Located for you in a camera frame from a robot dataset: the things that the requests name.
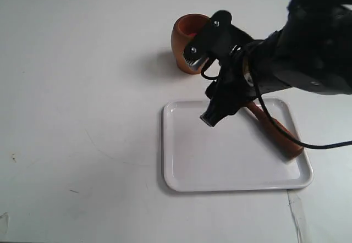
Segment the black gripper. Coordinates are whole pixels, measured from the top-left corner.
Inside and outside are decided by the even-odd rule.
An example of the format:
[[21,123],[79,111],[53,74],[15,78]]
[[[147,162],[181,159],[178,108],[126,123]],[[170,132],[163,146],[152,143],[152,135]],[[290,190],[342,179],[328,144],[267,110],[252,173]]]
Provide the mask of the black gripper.
[[256,92],[245,78],[243,71],[246,52],[239,48],[222,59],[217,78],[205,91],[210,103],[200,119],[210,127],[229,115],[234,115],[238,108],[256,99]]

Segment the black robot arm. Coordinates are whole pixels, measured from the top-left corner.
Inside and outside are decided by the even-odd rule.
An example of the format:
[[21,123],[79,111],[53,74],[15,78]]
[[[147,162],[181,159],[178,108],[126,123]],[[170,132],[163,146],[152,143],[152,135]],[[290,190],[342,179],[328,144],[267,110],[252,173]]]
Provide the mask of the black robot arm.
[[287,22],[264,40],[228,24],[209,42],[220,71],[201,120],[214,126],[261,95],[297,88],[351,94],[351,0],[291,0]]

